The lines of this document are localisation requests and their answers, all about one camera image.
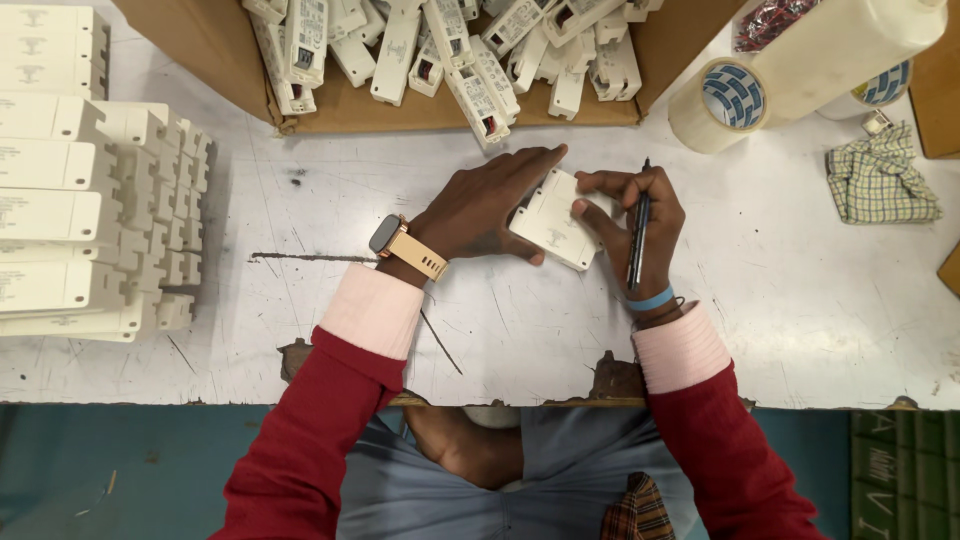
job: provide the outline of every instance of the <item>pink cuff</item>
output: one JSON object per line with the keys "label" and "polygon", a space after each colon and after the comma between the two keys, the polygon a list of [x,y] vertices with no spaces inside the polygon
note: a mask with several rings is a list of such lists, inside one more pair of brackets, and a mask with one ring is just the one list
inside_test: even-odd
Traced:
{"label": "pink cuff", "polygon": [[423,291],[362,264],[340,280],[320,328],[376,355],[406,359]]}
{"label": "pink cuff", "polygon": [[672,323],[634,333],[636,357],[651,394],[688,388],[730,365],[730,353],[700,302],[681,310],[684,316]]}

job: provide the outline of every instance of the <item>watch face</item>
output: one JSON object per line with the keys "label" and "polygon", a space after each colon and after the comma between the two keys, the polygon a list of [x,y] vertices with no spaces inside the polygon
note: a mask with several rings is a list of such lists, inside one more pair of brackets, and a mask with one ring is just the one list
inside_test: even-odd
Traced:
{"label": "watch face", "polygon": [[376,233],[373,233],[373,237],[370,239],[370,249],[374,253],[380,253],[384,248],[387,247],[387,242],[394,237],[394,233],[400,227],[400,218],[396,215],[388,215],[383,223],[380,224],[380,227],[377,228]]}

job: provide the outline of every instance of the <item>white tape roll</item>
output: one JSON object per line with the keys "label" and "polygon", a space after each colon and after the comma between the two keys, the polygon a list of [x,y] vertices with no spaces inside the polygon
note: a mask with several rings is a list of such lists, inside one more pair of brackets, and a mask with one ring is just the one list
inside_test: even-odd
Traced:
{"label": "white tape roll", "polygon": [[716,154],[767,120],[763,79],[732,58],[708,63],[670,99],[673,135],[687,148]]}
{"label": "white tape roll", "polygon": [[886,107],[906,94],[913,77],[913,61],[891,67],[870,81],[817,109],[824,118],[844,120]]}

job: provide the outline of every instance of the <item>brown cardboard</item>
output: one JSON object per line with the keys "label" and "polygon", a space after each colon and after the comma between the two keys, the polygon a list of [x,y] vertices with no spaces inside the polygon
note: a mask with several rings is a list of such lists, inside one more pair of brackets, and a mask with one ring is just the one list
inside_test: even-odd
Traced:
{"label": "brown cardboard", "polygon": [[930,159],[960,159],[960,0],[948,0],[947,31],[914,59],[910,98]]}
{"label": "brown cardboard", "polygon": [[[572,122],[547,114],[550,87],[534,82],[517,96],[518,126],[625,126],[640,121],[653,102],[680,75],[746,0],[667,0],[647,22],[632,24],[631,35],[643,87],[630,102],[605,102],[585,83],[580,111]],[[256,39],[240,0],[114,0],[138,32],[171,59],[237,107],[286,132],[348,133],[465,127],[467,120],[449,90],[435,98],[407,91],[402,107],[379,103],[370,84],[353,88],[328,55],[324,85],[314,91],[317,112],[283,118],[263,72]],[[479,34],[490,19],[471,21]]]}
{"label": "brown cardboard", "polygon": [[960,244],[953,248],[953,253],[944,261],[944,265],[940,267],[937,275],[947,284],[950,290],[960,294]]}

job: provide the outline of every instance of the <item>plaid fabric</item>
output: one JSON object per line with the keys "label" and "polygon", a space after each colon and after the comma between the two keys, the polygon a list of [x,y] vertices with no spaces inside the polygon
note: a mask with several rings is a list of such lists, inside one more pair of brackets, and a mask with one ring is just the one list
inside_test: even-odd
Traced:
{"label": "plaid fabric", "polygon": [[646,473],[633,473],[623,499],[607,508],[600,540],[675,540],[657,484]]}
{"label": "plaid fabric", "polygon": [[829,151],[827,181],[844,223],[917,223],[944,216],[937,196],[913,168],[911,135],[912,128],[900,122],[870,140]]}

